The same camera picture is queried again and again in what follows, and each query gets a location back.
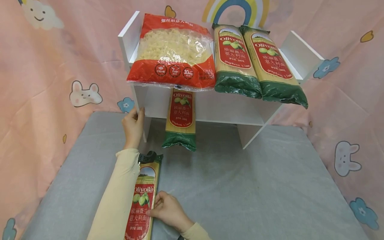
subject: bunny drawing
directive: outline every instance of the bunny drawing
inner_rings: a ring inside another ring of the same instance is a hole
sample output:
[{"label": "bunny drawing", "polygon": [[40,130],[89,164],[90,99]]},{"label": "bunny drawing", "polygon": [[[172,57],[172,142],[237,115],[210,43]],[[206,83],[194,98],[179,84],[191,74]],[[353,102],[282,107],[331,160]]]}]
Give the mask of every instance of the bunny drawing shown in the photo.
[{"label": "bunny drawing", "polygon": [[350,171],[358,171],[361,165],[358,162],[351,161],[351,154],[356,153],[360,146],[358,144],[350,144],[346,141],[337,143],[335,149],[335,170],[342,177],[348,175]]},{"label": "bunny drawing", "polygon": [[99,87],[96,83],[92,83],[89,89],[83,89],[81,82],[74,81],[70,100],[74,107],[81,107],[88,103],[99,104],[103,101],[103,98],[99,94]]}]

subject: fusilli pasta bag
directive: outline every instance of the fusilli pasta bag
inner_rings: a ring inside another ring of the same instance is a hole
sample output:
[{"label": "fusilli pasta bag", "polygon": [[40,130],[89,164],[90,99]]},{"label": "fusilli pasta bag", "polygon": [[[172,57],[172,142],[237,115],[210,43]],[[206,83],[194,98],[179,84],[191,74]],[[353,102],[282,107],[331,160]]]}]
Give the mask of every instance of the fusilli pasta bag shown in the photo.
[{"label": "fusilli pasta bag", "polygon": [[215,30],[216,85],[219,93],[261,98],[261,88],[239,29],[213,24]]},{"label": "fusilli pasta bag", "polygon": [[241,26],[240,31],[260,81],[263,100],[298,104],[307,109],[307,97],[269,38],[269,32],[248,26]]},{"label": "fusilli pasta bag", "polygon": [[173,89],[166,123],[166,137],[162,147],[181,145],[196,151],[196,122],[194,92]]},{"label": "fusilli pasta bag", "polygon": [[145,14],[137,58],[127,81],[189,91],[215,86],[209,31],[194,23]]}]

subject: gray mat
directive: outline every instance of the gray mat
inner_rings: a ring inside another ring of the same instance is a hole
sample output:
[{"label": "gray mat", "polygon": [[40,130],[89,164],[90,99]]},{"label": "gray mat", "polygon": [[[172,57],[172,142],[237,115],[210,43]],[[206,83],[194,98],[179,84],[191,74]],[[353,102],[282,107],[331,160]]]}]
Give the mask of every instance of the gray mat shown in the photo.
[{"label": "gray mat", "polygon": [[[86,239],[124,145],[123,117],[92,114],[22,239]],[[367,239],[301,129],[268,126],[242,150],[234,125],[198,122],[195,153],[162,149],[164,129],[152,119],[140,151],[164,154],[159,190],[212,239]],[[154,221],[152,240],[177,237]]]}]

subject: spaghetti package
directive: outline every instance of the spaghetti package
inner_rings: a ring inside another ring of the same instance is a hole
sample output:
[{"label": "spaghetti package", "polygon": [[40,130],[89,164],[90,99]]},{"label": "spaghetti package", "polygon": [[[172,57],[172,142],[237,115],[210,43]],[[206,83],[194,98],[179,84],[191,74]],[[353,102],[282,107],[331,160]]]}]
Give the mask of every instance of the spaghetti package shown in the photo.
[{"label": "spaghetti package", "polygon": [[260,84],[239,29],[219,24],[212,27],[215,30],[215,91],[261,98]]},{"label": "spaghetti package", "polygon": [[248,26],[241,26],[240,30],[260,81],[263,100],[298,104],[307,109],[307,98],[269,32]]},{"label": "spaghetti package", "polygon": [[145,213],[154,207],[162,159],[157,155],[154,162],[140,164],[124,240],[151,240],[153,219]]},{"label": "spaghetti package", "polygon": [[202,91],[215,86],[209,31],[194,23],[145,14],[127,81]]},{"label": "spaghetti package", "polygon": [[166,123],[166,137],[162,147],[181,145],[196,151],[194,93],[173,89]]}]

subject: pink fabric backdrop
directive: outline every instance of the pink fabric backdrop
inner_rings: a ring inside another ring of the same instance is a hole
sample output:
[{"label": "pink fabric backdrop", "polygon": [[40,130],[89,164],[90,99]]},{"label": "pink fabric backdrop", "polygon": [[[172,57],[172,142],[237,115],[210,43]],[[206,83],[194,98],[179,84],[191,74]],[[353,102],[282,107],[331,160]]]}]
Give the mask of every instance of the pink fabric backdrop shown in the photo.
[{"label": "pink fabric backdrop", "polygon": [[[167,14],[210,27],[210,23],[203,22],[209,13],[205,8],[213,2],[3,2],[0,9],[3,237],[21,237],[90,114],[124,112],[133,107],[117,39],[133,12],[164,15],[167,8]],[[273,123],[300,126],[307,132],[368,236],[383,239],[384,231],[378,229],[384,224],[381,204],[384,84],[380,77],[384,62],[383,3],[379,0],[256,2],[259,11],[263,2],[263,11],[268,13],[264,28],[271,31],[277,45],[294,30],[326,59],[339,57],[330,62],[329,68],[319,69],[321,79],[310,79],[304,85],[310,108],[306,111],[287,105]],[[224,10],[219,22],[240,25],[244,17],[241,7],[232,6]],[[347,164],[343,161],[335,164],[335,153]]]}]

